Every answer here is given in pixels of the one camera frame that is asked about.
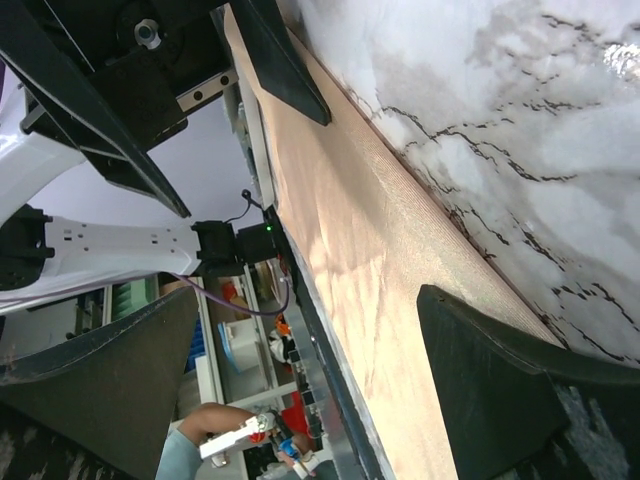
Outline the person's forearm in background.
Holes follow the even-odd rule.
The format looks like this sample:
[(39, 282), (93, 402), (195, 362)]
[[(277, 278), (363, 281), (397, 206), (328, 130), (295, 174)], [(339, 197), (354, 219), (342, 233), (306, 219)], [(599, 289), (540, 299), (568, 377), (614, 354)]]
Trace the person's forearm in background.
[(237, 407), (203, 403), (167, 435), (155, 479), (194, 480), (203, 463), (199, 447), (208, 435), (238, 430), (253, 416)]

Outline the peach cloth napkin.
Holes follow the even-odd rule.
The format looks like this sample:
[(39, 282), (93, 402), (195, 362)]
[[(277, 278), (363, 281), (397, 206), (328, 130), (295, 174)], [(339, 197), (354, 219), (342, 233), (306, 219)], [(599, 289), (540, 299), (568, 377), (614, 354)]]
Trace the peach cloth napkin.
[(417, 312), (425, 284), (507, 324), (551, 332), (469, 244), (308, 51), (332, 121), (306, 118), (259, 84), (232, 13), (236, 64), (261, 107), (277, 212), (319, 294), (398, 479), (457, 472)]

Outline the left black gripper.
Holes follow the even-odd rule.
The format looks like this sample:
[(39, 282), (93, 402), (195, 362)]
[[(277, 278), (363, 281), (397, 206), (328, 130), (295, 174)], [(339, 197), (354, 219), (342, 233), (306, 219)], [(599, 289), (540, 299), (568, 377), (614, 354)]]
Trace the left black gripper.
[[(73, 120), (130, 165), (145, 192), (191, 212), (146, 153), (179, 131), (178, 97), (228, 67), (211, 13), (218, 1), (3, 1), (1, 57), (52, 120)], [(261, 87), (326, 126), (331, 112), (277, 2), (230, 3)]]

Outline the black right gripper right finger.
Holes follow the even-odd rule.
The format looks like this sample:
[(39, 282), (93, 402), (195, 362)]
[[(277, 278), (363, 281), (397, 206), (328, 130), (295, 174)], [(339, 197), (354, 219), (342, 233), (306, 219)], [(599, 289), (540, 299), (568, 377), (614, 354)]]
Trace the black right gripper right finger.
[(638, 369), (547, 343), (433, 285), (417, 311), (459, 478), (638, 478)]

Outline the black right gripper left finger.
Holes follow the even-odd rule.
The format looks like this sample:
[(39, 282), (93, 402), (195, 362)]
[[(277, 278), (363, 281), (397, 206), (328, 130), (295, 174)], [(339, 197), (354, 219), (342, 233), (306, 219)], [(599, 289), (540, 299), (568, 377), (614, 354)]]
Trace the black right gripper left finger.
[(1, 360), (4, 479), (152, 479), (198, 317), (181, 288), (44, 351)]

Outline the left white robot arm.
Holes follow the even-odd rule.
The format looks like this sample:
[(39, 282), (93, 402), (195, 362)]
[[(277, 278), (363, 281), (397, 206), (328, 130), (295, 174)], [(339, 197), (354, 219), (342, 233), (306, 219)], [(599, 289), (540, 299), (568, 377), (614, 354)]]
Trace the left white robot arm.
[(187, 205), (150, 157), (239, 77), (217, 1), (5, 1), (1, 70), (1, 309), (9, 313), (138, 275), (240, 272), (271, 258), (263, 228), (96, 225), (31, 199), (81, 164), (179, 217)]

